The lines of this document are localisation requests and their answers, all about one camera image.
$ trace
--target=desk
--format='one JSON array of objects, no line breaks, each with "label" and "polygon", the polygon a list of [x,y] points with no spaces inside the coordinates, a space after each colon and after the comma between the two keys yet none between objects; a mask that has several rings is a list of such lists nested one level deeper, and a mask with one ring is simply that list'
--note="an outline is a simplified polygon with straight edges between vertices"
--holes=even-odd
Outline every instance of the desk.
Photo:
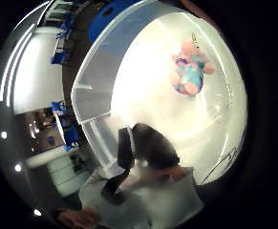
[{"label": "desk", "polygon": [[64,144],[66,144],[65,138],[64,138],[64,130],[63,130],[63,127],[62,127],[62,124],[60,121],[60,117],[57,113],[54,113],[54,117],[55,117],[56,127],[58,128],[58,131],[60,133],[60,136],[61,136]]}]

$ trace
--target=person's arm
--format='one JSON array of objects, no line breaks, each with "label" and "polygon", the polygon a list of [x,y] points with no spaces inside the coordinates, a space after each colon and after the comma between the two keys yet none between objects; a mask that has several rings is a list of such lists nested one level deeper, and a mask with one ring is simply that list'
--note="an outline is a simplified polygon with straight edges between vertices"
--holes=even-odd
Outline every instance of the person's arm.
[{"label": "person's arm", "polygon": [[180,165],[167,169],[149,170],[142,179],[154,179],[163,176],[171,176],[175,181],[178,181],[185,176],[185,171]]}]

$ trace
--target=pink stuffed toy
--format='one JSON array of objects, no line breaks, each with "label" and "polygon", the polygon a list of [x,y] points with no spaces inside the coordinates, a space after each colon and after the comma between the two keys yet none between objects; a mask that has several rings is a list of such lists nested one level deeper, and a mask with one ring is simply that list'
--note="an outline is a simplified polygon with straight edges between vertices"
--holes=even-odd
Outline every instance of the pink stuffed toy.
[{"label": "pink stuffed toy", "polygon": [[172,59],[176,68],[170,74],[170,82],[181,94],[198,94],[203,87],[203,74],[215,72],[205,53],[197,46],[194,33],[191,40],[183,41],[182,50],[178,55],[173,54]]}]

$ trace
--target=transparent panel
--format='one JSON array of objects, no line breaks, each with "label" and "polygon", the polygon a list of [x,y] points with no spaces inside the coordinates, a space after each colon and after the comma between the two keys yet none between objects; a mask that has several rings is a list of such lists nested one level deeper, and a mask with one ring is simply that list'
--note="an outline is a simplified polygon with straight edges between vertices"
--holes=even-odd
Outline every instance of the transparent panel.
[{"label": "transparent panel", "polygon": [[[176,69],[172,55],[194,39],[193,33],[215,72],[204,73],[201,91],[188,95],[176,91],[170,77]],[[190,13],[176,12],[154,20],[132,42],[118,70],[111,112],[130,126],[142,122],[164,134],[181,166],[194,167],[197,183],[206,183],[226,171],[231,163],[218,164],[242,143],[246,91],[218,32]]]}]

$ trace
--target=recessed light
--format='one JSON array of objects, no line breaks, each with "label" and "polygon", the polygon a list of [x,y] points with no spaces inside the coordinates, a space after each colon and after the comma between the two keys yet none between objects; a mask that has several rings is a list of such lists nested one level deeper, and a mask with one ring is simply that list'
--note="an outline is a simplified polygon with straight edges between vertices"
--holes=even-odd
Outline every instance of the recessed light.
[{"label": "recessed light", "polygon": [[33,213],[34,213],[35,216],[38,216],[38,217],[42,216],[42,213],[39,210],[37,210],[37,209],[34,209]]},{"label": "recessed light", "polygon": [[1,133],[1,136],[2,136],[3,138],[7,138],[7,132],[2,132],[2,133]]},{"label": "recessed light", "polygon": [[20,164],[17,164],[14,166],[14,170],[19,173],[22,171],[22,166]]}]

